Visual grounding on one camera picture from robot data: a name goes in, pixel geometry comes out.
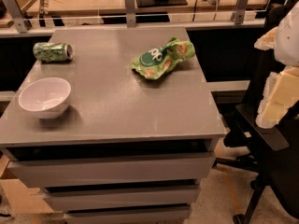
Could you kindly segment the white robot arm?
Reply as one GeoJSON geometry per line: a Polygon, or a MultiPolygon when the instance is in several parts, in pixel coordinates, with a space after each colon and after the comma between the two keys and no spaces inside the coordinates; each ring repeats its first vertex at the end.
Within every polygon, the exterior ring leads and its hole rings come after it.
{"type": "Polygon", "coordinates": [[[299,101],[299,2],[254,47],[273,50],[275,60],[285,65],[281,72],[271,72],[266,79],[258,107],[257,125],[270,129],[299,101]]]}

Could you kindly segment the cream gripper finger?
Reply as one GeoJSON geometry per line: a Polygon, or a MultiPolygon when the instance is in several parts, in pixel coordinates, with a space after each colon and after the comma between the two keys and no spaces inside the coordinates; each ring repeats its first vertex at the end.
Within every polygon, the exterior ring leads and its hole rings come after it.
{"type": "Polygon", "coordinates": [[[271,72],[263,89],[256,124],[264,129],[277,125],[299,101],[299,68],[286,66],[280,73],[271,72]]]}
{"type": "Polygon", "coordinates": [[[275,46],[277,29],[277,27],[274,27],[273,29],[262,35],[260,38],[258,38],[254,43],[254,48],[260,50],[273,49],[275,46]]]}

